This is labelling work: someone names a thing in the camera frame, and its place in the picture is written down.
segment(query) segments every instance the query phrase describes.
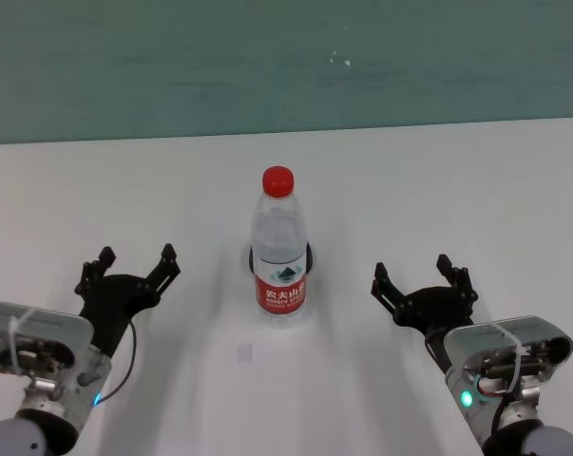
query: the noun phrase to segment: plastic bottle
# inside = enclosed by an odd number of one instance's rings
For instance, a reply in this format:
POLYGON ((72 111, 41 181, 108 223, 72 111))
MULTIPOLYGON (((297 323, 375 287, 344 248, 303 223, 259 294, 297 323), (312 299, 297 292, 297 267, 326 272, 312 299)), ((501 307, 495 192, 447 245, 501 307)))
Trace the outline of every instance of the plastic bottle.
POLYGON ((258 305, 269 315, 294 315, 306 294, 307 232, 293 193, 290 169, 263 174, 263 194, 252 223, 252 251, 258 305))

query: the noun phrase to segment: blue led light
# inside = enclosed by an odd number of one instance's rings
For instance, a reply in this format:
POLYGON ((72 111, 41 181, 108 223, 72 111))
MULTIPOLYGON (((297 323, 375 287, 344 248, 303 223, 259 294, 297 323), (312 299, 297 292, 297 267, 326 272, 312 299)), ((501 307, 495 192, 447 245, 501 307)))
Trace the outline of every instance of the blue led light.
POLYGON ((474 402, 474 398, 472 396, 472 393, 466 389, 464 391, 462 391, 462 393, 461 393, 461 405, 464 406, 465 409, 467 409, 468 407, 471 407, 473 402, 474 402))

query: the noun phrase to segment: green wall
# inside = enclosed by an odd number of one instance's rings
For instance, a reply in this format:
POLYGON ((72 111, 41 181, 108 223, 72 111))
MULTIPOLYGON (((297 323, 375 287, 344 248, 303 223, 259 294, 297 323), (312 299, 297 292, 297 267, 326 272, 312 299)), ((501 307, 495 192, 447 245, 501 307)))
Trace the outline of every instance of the green wall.
POLYGON ((567 116, 573 0, 0 0, 0 143, 567 116))

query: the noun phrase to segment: white tabletop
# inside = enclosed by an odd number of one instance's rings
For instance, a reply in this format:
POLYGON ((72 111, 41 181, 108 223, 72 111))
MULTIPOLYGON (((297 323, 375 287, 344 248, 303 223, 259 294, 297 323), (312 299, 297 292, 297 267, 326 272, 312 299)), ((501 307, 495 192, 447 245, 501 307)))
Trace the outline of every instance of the white tabletop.
MULTIPOLYGON (((573 120, 0 146, 0 300, 78 313, 83 261, 110 245, 112 273, 146 275, 166 242, 182 274, 70 454, 480 455, 422 335, 371 297, 374 264, 407 293, 445 283, 447 253, 475 321, 536 314, 573 338, 573 120), (245 268, 276 163, 316 253, 290 330, 261 322, 245 268)), ((127 334, 107 389, 129 350, 127 334)), ((0 420, 24 384, 0 376, 0 420)), ((573 355, 540 413, 573 432, 573 355)))

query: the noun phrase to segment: red bottle cap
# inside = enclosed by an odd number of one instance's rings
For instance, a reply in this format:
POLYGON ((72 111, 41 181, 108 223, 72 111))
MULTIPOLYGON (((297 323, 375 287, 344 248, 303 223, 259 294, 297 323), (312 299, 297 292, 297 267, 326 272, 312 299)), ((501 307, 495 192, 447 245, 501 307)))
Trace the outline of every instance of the red bottle cap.
POLYGON ((285 198, 293 193, 295 176, 284 166, 272 166, 263 174, 263 190, 273 198, 285 198))

